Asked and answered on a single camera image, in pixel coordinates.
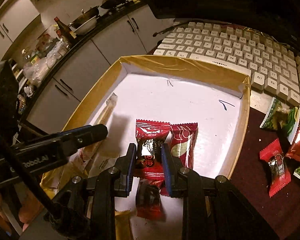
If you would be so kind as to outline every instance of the kitchen counter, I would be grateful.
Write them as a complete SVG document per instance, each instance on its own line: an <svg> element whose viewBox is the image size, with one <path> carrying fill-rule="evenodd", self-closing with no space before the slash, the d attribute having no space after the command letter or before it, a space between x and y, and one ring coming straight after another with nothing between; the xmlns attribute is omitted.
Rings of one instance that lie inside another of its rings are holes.
<svg viewBox="0 0 300 240"><path fill-rule="evenodd" d="M50 70L47 76L42 81L41 85L37 88L36 92L32 96L30 100L27 102L27 108L25 109L23 115L21 116L20 122L26 122L26 119L34 106L35 102L39 98L42 91L45 89L46 85L49 81L53 78L53 76L60 70L60 68L67 62L68 59L78 50L80 49L86 42L88 42L91 38L93 38L96 34L101 32L103 29L114 23L115 21L119 20L123 16L127 15L135 11L138 8L143 7L146 3L143 0L140 0L138 3L129 2L124 8L121 8L119 11L114 11L110 14L105 14L98 18L98 23L94 29L88 32L84 36L78 36L79 41L75 44L61 59L59 62L55 64L55 66Z"/></svg>

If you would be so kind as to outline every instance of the keyboard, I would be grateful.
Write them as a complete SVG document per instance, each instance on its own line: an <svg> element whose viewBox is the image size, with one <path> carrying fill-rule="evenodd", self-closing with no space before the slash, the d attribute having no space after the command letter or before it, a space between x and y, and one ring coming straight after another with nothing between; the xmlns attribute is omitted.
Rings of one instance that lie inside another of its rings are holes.
<svg viewBox="0 0 300 240"><path fill-rule="evenodd" d="M300 52L252 30L202 22L181 26L166 35L154 55L201 60L239 71L250 76L253 90L300 106Z"/></svg>

